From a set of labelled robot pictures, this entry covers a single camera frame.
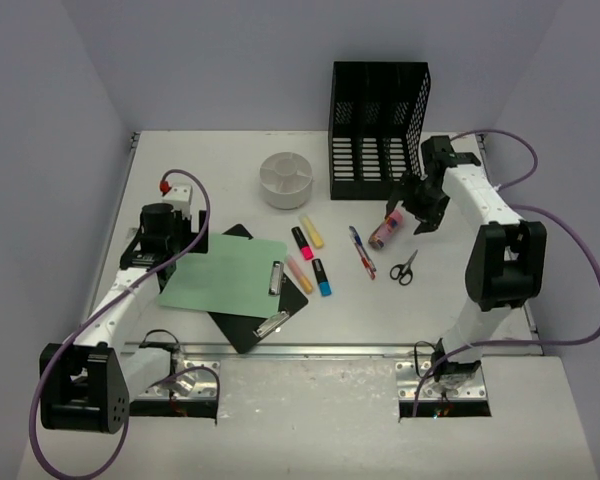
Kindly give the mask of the pink capped glue stick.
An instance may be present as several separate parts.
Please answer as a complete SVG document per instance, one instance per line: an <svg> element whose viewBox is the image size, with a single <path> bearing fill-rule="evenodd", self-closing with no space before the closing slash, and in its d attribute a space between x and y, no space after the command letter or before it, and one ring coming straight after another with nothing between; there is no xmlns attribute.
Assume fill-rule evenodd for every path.
<svg viewBox="0 0 600 480"><path fill-rule="evenodd" d="M382 250L402 227L403 223L404 215L401 211L399 209L393 210L372 232L368 239L368 244L374 250Z"/></svg>

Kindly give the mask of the blue pen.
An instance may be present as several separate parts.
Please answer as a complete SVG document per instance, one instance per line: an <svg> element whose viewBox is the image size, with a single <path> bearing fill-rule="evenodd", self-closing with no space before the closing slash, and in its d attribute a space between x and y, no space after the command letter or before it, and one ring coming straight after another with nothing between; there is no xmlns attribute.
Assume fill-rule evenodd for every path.
<svg viewBox="0 0 600 480"><path fill-rule="evenodd" d="M373 263L373 261L371 260L371 257L369 256L368 252L366 251L362 240L357 232L357 230L355 229L354 226L349 226L349 232L351 235L351 238L354 242L354 244L357 246L359 253L362 255L362 257L366 260L367 264L369 265L370 269L373 272L376 272L377 269L375 267L375 264Z"/></svg>

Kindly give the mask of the black handled scissors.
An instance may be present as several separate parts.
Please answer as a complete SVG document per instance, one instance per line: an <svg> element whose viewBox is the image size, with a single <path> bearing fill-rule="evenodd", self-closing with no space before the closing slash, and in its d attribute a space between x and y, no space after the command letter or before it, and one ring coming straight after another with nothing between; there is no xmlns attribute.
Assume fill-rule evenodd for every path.
<svg viewBox="0 0 600 480"><path fill-rule="evenodd" d="M390 269L390 279L398 282L401 286L410 285L414 277L412 264L417 255L418 250L415 250L405 262L395 264Z"/></svg>

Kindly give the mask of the red pen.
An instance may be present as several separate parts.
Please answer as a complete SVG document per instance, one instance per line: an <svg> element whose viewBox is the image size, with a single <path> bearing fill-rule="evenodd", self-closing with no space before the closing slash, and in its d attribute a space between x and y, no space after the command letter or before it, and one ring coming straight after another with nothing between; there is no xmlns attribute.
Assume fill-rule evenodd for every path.
<svg viewBox="0 0 600 480"><path fill-rule="evenodd" d="M376 278L375 271L373 270L371 264L369 263L366 255L363 253L361 246L358 244L358 242L353 237L351 239L352 239L353 245L356 248L356 251L361 259L361 262L362 262L367 274L369 275L371 280L375 280L375 278Z"/></svg>

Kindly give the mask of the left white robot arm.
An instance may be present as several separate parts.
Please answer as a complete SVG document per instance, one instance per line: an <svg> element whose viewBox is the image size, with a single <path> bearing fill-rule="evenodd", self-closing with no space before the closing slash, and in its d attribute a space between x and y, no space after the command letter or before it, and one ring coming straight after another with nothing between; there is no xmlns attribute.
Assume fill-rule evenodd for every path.
<svg viewBox="0 0 600 480"><path fill-rule="evenodd" d="M193 232L188 202L142 207L139 228L92 319L66 346L50 343L40 355L44 428L114 434L128 420L130 403L152 384L167 393L186 385L188 369L171 358L172 348L144 346L128 358L122 350L144 310L174 275L177 260L207 250L208 233Z"/></svg>

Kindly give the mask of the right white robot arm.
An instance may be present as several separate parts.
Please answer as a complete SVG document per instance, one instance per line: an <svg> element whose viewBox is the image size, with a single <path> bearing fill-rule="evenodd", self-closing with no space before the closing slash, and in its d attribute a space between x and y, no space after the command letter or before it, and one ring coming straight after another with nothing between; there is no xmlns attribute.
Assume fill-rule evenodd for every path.
<svg viewBox="0 0 600 480"><path fill-rule="evenodd" d="M424 234L440 227L454 203L475 235L464 274L467 300L426 368L426 387L447 393L480 368L480 342L539 294L547 231L517 214L487 179L478 157L455 151L449 137L425 140L421 155L423 173L404 173L387 206L402 206L416 219L415 232Z"/></svg>

